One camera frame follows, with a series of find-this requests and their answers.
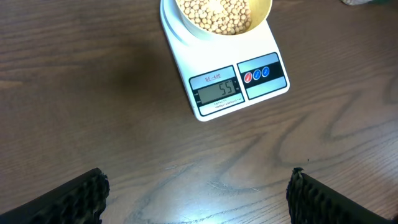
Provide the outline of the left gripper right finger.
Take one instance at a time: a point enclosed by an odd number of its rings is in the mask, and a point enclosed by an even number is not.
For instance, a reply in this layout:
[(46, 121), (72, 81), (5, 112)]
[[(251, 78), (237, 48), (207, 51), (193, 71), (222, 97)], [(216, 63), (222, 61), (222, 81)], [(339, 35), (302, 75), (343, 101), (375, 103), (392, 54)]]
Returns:
[(292, 171), (286, 199), (292, 224), (393, 224), (323, 183), (302, 172)]

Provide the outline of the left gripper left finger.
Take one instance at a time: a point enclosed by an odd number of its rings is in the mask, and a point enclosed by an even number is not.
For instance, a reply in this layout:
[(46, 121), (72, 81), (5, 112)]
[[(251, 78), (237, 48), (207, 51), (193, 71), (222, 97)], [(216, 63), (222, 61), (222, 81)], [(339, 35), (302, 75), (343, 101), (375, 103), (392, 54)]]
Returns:
[(109, 191), (107, 175), (95, 168), (1, 214), (1, 223), (101, 224)]

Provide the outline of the white digital kitchen scale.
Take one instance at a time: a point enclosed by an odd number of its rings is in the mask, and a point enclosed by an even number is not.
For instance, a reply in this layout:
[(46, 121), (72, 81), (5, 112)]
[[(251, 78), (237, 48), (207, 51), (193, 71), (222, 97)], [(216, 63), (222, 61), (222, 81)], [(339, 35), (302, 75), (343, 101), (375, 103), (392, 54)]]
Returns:
[(267, 22), (247, 37), (202, 40), (183, 25), (172, 1), (161, 0), (160, 19), (197, 120), (209, 121), (289, 90)]

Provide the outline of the soybeans in bowl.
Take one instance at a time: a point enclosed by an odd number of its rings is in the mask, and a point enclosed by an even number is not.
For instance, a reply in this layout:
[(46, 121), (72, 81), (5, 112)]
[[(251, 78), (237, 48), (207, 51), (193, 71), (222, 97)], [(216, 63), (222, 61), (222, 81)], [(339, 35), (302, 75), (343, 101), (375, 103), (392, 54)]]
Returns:
[(177, 6), (201, 29), (222, 35), (236, 35), (251, 25), (248, 0), (176, 0)]

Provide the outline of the pale yellow plastic bowl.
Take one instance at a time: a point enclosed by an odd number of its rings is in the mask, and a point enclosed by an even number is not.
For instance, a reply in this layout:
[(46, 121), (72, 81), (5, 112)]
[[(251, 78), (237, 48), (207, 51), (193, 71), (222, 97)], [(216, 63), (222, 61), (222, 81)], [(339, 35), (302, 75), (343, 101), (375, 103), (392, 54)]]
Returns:
[(177, 8), (177, 11), (180, 14), (183, 25), (192, 33), (195, 37), (202, 40), (221, 40), (221, 39), (232, 39), (235, 37), (247, 37), (249, 34), (257, 31), (260, 26), (267, 22), (267, 17), (272, 8), (272, 0), (248, 0), (249, 7), (251, 10), (251, 25), (250, 27), (244, 31), (243, 33), (236, 35), (222, 35), (215, 34), (212, 32), (205, 31), (200, 27), (196, 26), (193, 22), (191, 22), (180, 8), (177, 6), (176, 0), (172, 1), (172, 4)]

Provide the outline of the clear plastic container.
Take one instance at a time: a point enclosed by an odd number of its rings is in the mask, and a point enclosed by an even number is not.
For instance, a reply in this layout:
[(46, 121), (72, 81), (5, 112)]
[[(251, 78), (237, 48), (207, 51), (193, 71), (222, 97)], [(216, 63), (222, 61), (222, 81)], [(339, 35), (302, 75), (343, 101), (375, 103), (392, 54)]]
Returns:
[(340, 1), (348, 6), (357, 6), (357, 5), (361, 5), (361, 4), (370, 3), (373, 0), (340, 0)]

